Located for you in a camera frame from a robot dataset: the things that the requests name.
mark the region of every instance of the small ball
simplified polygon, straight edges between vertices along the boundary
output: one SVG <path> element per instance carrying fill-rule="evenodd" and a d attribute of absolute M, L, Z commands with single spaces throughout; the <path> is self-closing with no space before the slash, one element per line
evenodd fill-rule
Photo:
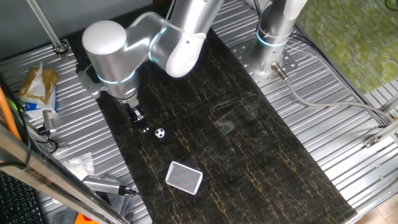
<path fill-rule="evenodd" d="M 158 138 L 164 138 L 164 136 L 165 136 L 165 131 L 162 129 L 162 128 L 159 128 L 159 129 L 156 129 L 156 131 L 155 131 L 155 135 L 156 135 L 156 137 L 158 137 Z"/>

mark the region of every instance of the gray cable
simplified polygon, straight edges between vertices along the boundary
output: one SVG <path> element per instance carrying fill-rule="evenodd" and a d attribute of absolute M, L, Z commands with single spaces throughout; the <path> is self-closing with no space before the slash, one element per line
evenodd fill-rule
<path fill-rule="evenodd" d="M 372 106 L 363 104 L 363 103 L 357 103 L 357 102 L 335 102 L 335 103 L 310 103 L 308 101 L 305 101 L 303 98 L 301 98 L 296 91 L 294 91 L 292 85 L 290 84 L 289 80 L 286 79 L 285 80 L 286 85 L 288 86 L 288 88 L 291 90 L 291 92 L 293 93 L 293 95 L 303 104 L 308 105 L 308 106 L 315 106 L 315 107 L 329 107 L 329 106 L 343 106 L 343 105 L 350 105 L 350 106 L 358 106 L 358 107 L 362 107 L 362 108 L 366 108 L 369 109 L 371 111 L 374 111 L 375 113 L 378 113 L 379 115 L 387 118 L 390 122 L 394 122 L 394 120 L 388 116 L 388 114 L 386 114 L 385 112 L 376 109 Z"/>

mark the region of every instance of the keyboard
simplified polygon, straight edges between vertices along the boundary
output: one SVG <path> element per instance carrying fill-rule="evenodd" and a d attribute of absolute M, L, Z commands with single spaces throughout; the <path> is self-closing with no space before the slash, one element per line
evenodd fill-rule
<path fill-rule="evenodd" d="M 45 224 L 35 190 L 1 171 L 0 220 L 4 224 Z"/>

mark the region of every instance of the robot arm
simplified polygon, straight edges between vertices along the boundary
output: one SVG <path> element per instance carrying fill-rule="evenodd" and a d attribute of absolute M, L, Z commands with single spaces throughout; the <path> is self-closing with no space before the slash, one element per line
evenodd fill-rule
<path fill-rule="evenodd" d="M 113 21 L 90 25 L 83 46 L 108 93 L 123 102 L 132 98 L 138 88 L 136 69 L 148 59 L 172 77 L 186 75 L 223 1 L 175 0 L 169 21 L 147 12 L 127 29 Z"/>

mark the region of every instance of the black marble surface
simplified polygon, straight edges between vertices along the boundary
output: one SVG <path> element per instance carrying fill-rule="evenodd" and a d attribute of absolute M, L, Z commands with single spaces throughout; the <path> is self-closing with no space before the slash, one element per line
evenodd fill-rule
<path fill-rule="evenodd" d="M 141 13 L 116 21 L 128 26 Z M 80 38 L 68 38 L 78 60 Z M 150 133 L 108 94 L 98 103 L 154 223 L 343 223 L 356 214 L 212 30 L 186 77 L 150 62 L 137 74 Z M 172 161 L 203 172 L 196 195 L 165 183 Z"/>

